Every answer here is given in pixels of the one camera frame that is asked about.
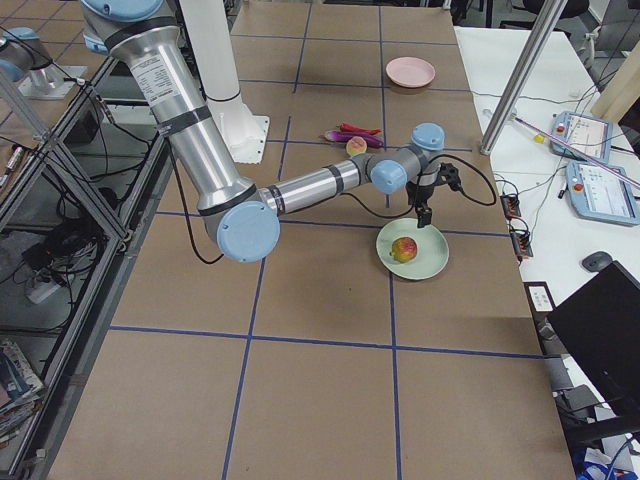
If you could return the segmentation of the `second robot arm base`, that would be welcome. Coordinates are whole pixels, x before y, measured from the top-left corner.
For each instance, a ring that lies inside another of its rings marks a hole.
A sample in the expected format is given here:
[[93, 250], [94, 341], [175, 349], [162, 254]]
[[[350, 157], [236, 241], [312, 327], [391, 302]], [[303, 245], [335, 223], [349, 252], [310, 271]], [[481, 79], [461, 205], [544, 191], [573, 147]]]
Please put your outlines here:
[[31, 28], [16, 27], [1, 34], [1, 72], [27, 98], [61, 100], [86, 71], [86, 66], [57, 64]]

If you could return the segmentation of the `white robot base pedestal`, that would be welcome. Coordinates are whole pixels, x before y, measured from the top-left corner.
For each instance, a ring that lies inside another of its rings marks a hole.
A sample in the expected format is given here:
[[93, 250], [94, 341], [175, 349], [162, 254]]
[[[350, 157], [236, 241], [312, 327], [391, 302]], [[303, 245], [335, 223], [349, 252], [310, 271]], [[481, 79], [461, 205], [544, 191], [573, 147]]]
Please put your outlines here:
[[242, 98], [224, 2], [185, 0], [180, 7], [207, 105], [233, 160], [260, 163], [270, 119], [254, 115]]

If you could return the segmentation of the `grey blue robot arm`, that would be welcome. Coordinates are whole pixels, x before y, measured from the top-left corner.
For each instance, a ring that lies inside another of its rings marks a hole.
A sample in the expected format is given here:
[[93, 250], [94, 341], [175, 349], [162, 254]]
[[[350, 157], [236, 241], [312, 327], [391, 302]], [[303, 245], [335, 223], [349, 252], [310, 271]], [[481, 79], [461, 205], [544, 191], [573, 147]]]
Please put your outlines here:
[[444, 130], [416, 126], [408, 145], [389, 156], [359, 154], [307, 175], [259, 189], [236, 169], [182, 57], [179, 27], [165, 1], [85, 1], [86, 42], [124, 62], [199, 193], [210, 238], [228, 258], [266, 257], [280, 236], [280, 216], [315, 206], [362, 184], [384, 194], [407, 188], [423, 215], [440, 168]]

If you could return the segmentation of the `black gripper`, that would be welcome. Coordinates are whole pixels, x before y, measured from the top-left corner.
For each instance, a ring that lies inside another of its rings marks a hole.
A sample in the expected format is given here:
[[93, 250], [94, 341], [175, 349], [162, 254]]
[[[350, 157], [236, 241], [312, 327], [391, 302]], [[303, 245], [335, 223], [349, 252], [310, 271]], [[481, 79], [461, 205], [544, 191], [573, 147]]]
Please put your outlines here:
[[428, 201], [435, 188], [434, 182], [427, 181], [423, 185], [422, 180], [418, 179], [409, 181], [405, 186], [408, 204], [416, 210], [418, 229], [430, 226], [432, 223], [432, 209], [428, 206]]

